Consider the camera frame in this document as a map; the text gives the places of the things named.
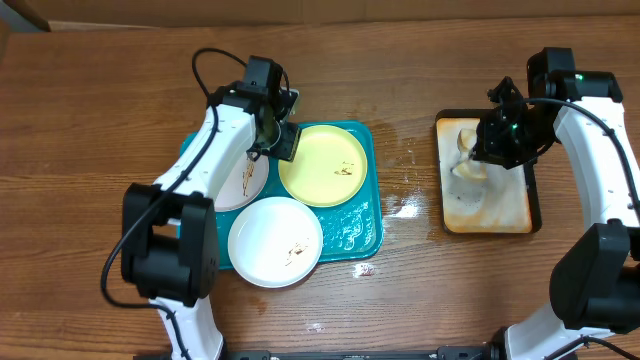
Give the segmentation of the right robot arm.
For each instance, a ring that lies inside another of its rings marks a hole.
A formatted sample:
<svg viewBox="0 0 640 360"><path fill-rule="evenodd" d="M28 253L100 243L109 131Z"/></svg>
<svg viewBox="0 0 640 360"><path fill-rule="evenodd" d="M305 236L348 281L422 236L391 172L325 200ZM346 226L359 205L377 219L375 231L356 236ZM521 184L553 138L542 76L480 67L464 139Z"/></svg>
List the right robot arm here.
<svg viewBox="0 0 640 360"><path fill-rule="evenodd" d="M495 359L573 359L588 344L639 327L639 166L611 72L579 71L569 48L545 47L527 62L528 94L510 78L489 91L471 159L506 169L553 144L566 151L585 232L554 267L549 302L497 333Z"/></svg>

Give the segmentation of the yellow-green plate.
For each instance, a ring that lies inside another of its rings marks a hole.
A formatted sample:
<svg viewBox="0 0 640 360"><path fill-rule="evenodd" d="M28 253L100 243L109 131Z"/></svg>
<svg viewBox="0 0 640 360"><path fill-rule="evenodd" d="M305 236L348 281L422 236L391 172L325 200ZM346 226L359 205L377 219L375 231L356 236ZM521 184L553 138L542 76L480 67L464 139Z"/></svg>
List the yellow-green plate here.
<svg viewBox="0 0 640 360"><path fill-rule="evenodd" d="M294 199L320 208L350 200L364 185L367 173L363 145L347 130L332 125L304 128L294 160L278 164L285 190Z"/></svg>

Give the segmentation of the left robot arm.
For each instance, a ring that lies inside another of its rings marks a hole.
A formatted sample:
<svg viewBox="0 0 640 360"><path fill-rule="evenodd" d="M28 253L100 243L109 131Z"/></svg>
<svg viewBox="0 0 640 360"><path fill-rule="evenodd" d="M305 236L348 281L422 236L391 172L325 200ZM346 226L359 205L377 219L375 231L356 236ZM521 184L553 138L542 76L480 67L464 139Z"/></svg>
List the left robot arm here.
<svg viewBox="0 0 640 360"><path fill-rule="evenodd" d="M172 359L218 359L225 341L209 293L219 269L214 201L242 157L295 157L301 130L289 122L299 94L283 67L252 56L239 81L207 91L205 119L187 150L151 185L133 183L123 198L122 237L100 279L107 287L114 260L124 281L162 318Z"/></svg>

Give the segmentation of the yellow sponge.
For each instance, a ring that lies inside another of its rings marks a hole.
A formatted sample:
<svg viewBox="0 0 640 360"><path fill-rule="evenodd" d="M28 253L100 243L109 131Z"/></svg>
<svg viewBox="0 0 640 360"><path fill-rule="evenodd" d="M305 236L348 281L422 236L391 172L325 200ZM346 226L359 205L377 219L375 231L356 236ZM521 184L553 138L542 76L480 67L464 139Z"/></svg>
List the yellow sponge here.
<svg viewBox="0 0 640 360"><path fill-rule="evenodd" d="M459 157L451 168L453 175L474 182L481 182L487 179L486 165L472 158L476 143L477 134L475 130L467 128L460 130L456 142Z"/></svg>

